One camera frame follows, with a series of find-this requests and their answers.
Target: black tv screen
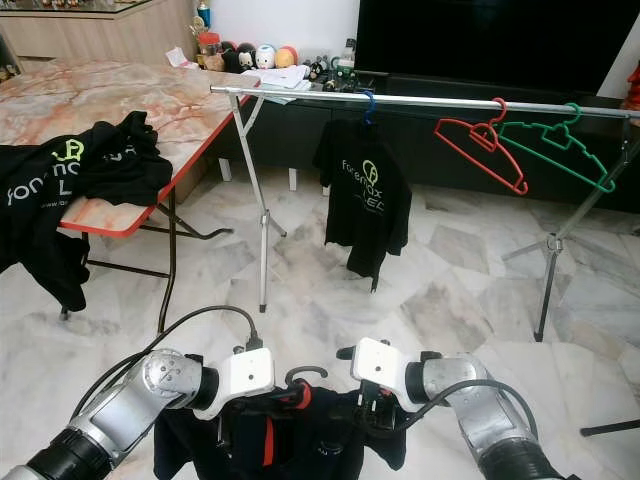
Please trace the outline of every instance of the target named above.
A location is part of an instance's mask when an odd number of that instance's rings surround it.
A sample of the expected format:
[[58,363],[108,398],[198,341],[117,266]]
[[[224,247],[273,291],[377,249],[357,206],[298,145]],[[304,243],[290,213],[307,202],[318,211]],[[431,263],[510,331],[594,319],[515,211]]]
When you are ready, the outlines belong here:
[[360,0],[356,69],[595,93],[639,11],[635,0]]

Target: black cloth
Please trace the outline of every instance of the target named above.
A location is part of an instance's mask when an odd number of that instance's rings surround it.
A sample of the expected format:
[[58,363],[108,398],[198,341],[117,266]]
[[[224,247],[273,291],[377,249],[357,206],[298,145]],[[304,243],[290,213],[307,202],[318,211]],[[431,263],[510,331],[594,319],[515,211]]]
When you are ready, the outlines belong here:
[[131,112],[118,126],[97,122],[42,145],[0,145],[0,272],[21,262],[64,307],[85,307],[80,285],[89,274],[81,259],[89,246],[56,229],[81,195],[156,203],[172,165],[159,156],[157,133],[145,118]]
[[385,254],[407,244],[411,190],[377,127],[361,121],[327,123],[313,164],[331,185],[325,243],[353,246],[347,268],[375,290]]
[[266,416],[241,414],[233,420],[231,451],[217,445],[218,418],[196,419],[188,410],[165,410],[154,430],[154,473],[169,480],[193,461],[200,480],[355,480],[360,475],[364,447],[372,448],[389,467],[404,464],[405,432],[374,438],[331,412],[354,406],[358,392],[346,394],[312,388],[311,403],[292,418],[272,418],[273,463],[265,458]]

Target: clothes hanger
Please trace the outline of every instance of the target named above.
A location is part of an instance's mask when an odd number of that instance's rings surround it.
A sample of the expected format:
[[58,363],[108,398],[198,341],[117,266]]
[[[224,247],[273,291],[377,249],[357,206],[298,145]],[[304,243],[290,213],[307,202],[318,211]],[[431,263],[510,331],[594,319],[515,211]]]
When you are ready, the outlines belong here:
[[[609,173],[607,171],[607,169],[604,167],[604,165],[602,165],[602,162],[600,162],[600,160],[598,159],[598,157],[596,155],[593,155],[593,154],[589,153],[587,151],[586,145],[584,143],[580,142],[573,135],[571,135],[571,132],[569,131],[569,125],[573,125],[578,120],[580,120],[580,118],[582,117],[582,110],[575,103],[567,103],[566,105],[571,106],[571,107],[573,107],[575,109],[576,116],[574,118],[569,119],[569,120],[565,120],[564,122],[556,123],[555,125],[545,125],[543,123],[505,122],[505,123],[501,123],[498,126],[498,136],[500,137],[500,140],[503,140],[506,143],[508,143],[510,145],[513,145],[515,147],[521,148],[525,152],[528,152],[528,153],[530,153],[530,154],[532,154],[532,155],[534,155],[534,156],[536,156],[538,158],[541,158],[542,160],[545,160],[545,161],[551,163],[552,165],[564,170],[567,173],[570,173],[574,177],[579,178],[583,182],[586,182],[589,185],[592,185],[592,186],[602,190],[605,193],[613,192],[616,189],[616,185],[615,185],[615,183],[613,181],[611,181],[608,186],[605,186],[605,185],[602,184],[602,182],[604,181],[605,177]],[[510,127],[518,127],[518,128],[526,128],[526,129],[533,129],[533,128],[541,129],[540,139],[543,142],[545,142],[547,145],[551,145],[552,147],[557,148],[557,149],[559,149],[559,150],[561,150],[563,152],[566,152],[572,146],[577,147],[584,157],[586,157],[589,160],[591,160],[598,167],[598,169],[601,172],[600,177],[597,180],[592,180],[592,179],[582,175],[581,173],[576,172],[575,170],[572,170],[571,168],[567,167],[566,165],[563,165],[562,163],[552,159],[551,157],[548,157],[547,155],[544,155],[544,154],[542,154],[540,152],[536,152],[532,148],[527,147],[526,145],[523,145],[522,143],[517,142],[513,138],[509,138],[505,134],[505,129],[510,128]],[[548,137],[549,134],[557,132],[557,131],[559,131],[561,134],[564,135],[564,138],[565,138],[566,142],[559,143],[558,141],[552,140],[551,138]]]
[[364,90],[362,93],[369,97],[369,109],[364,112],[364,123],[366,125],[373,125],[371,115],[376,111],[376,99],[373,97],[373,93],[371,93],[369,90]]
[[[524,195],[529,191],[529,186],[527,185],[527,182],[524,181],[524,174],[520,169],[520,165],[518,165],[518,162],[515,161],[515,159],[509,153],[509,151],[500,143],[498,139],[498,134],[493,128],[493,124],[502,121],[502,119],[507,114],[507,104],[502,98],[494,98],[493,101],[498,102],[500,105],[502,105],[502,112],[500,112],[500,115],[498,115],[497,117],[489,120],[488,123],[476,123],[475,125],[472,125],[470,123],[467,123],[455,118],[441,118],[440,120],[438,120],[438,124],[436,125],[434,133],[441,140],[447,143],[451,148],[456,150],[458,153],[460,153],[463,157],[465,157],[475,166],[479,167],[481,170],[483,170],[485,173],[489,174],[491,177],[493,177],[494,179],[502,183],[511,191],[517,193],[518,195]],[[447,138],[440,131],[440,127],[442,127],[442,125],[445,125],[445,124],[461,125],[465,128],[468,128],[469,138],[471,138],[471,140],[473,140],[475,143],[480,145],[484,150],[486,150],[489,153],[499,152],[502,156],[504,156],[507,160],[509,160],[509,163],[511,163],[511,165],[513,166],[513,169],[516,171],[516,174],[518,177],[517,180],[514,183],[510,183],[508,180],[505,180],[500,174],[494,172],[485,164],[483,164],[479,160],[476,160],[469,153],[465,152],[460,146],[456,145],[455,142],[453,142],[453,140]]]

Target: green hanger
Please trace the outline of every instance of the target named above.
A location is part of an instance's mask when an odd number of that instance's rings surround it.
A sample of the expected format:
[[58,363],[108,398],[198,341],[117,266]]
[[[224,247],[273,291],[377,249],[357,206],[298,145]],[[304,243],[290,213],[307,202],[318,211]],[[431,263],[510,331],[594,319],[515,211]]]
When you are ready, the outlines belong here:
[[[496,131],[498,132],[498,137],[500,138],[500,140],[504,140],[505,142],[514,145],[516,147],[519,147],[521,149],[523,149],[526,152],[529,152],[532,155],[535,155],[538,158],[541,158],[542,160],[546,160],[547,162],[551,163],[552,165],[555,165],[558,168],[561,168],[562,170],[564,170],[567,173],[570,173],[571,175],[573,175],[574,177],[579,178],[580,180],[582,180],[583,182],[588,183],[589,185],[592,185],[596,188],[598,188],[599,190],[602,190],[605,193],[611,193],[616,189],[616,185],[615,183],[613,183],[613,180],[610,182],[608,187],[605,187],[604,185],[602,185],[602,182],[604,181],[605,177],[607,176],[608,172],[607,169],[604,167],[604,165],[602,165],[602,162],[600,162],[600,160],[598,160],[598,157],[589,153],[587,151],[587,147],[584,143],[580,142],[577,138],[575,138],[574,136],[571,135],[571,133],[569,132],[569,125],[573,125],[574,123],[576,123],[578,120],[580,120],[580,117],[582,117],[582,110],[580,109],[580,107],[578,105],[576,105],[575,103],[567,103],[566,105],[573,107],[576,110],[576,116],[575,118],[571,119],[571,120],[565,120],[564,122],[560,122],[560,123],[556,123],[555,125],[545,125],[543,123],[525,123],[525,122],[504,122],[501,123],[500,125],[496,125]],[[549,145],[558,148],[562,151],[567,151],[569,150],[569,148],[571,148],[572,145],[576,145],[580,151],[582,152],[582,154],[587,157],[588,159],[592,160],[596,166],[598,167],[598,169],[602,172],[602,176],[598,179],[598,181],[593,181],[590,178],[585,177],[584,175],[571,170],[569,167],[566,167],[565,165],[562,165],[561,163],[558,163],[557,161],[547,157],[546,155],[543,155],[540,152],[536,152],[535,150],[522,145],[521,143],[516,142],[515,140],[507,137],[504,134],[504,129],[506,127],[521,127],[521,128],[541,128],[542,129],[542,135],[541,135],[541,139],[543,142],[548,143]],[[551,132],[555,132],[556,130],[560,130],[561,133],[564,133],[565,138],[567,139],[566,144],[562,144],[562,143],[558,143],[554,140],[551,140],[550,138],[547,138],[547,135]]]

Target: marble floor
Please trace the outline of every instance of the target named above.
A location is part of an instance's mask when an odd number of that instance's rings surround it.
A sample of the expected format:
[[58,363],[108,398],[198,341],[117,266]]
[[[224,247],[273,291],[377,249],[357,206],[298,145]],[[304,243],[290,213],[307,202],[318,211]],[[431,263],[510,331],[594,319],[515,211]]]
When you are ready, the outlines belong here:
[[[562,474],[583,480],[640,476],[640,430],[584,439],[583,426],[640,418],[640,216],[594,211],[566,242],[545,342],[532,343],[544,256],[502,256],[545,238],[571,208],[522,198],[415,186],[409,243],[387,256],[375,294],[345,268],[348,249],[324,245],[328,199],[316,175],[296,192],[286,170],[261,169],[264,196],[289,235],[270,236],[269,307],[257,309],[258,209],[244,169],[234,180],[211,170],[179,214],[201,230],[229,226],[208,242],[178,239],[178,274],[168,323],[196,308],[232,304],[256,319],[276,358],[277,378],[301,364],[327,368],[317,382],[356,387],[335,350],[362,336],[407,352],[473,351],[530,402],[541,443]],[[160,217],[152,217],[160,223]],[[97,259],[164,270],[167,239],[92,238]],[[154,337],[164,280],[92,267],[88,307],[68,322],[24,271],[0,276],[0,475],[28,460],[65,425],[77,400],[109,366]],[[208,361],[247,334],[237,316],[207,314],[165,341]],[[147,438],[111,478],[152,478]],[[391,472],[367,453],[361,478],[480,479],[453,413],[438,408],[408,435],[405,467]],[[185,467],[176,478],[195,478]]]

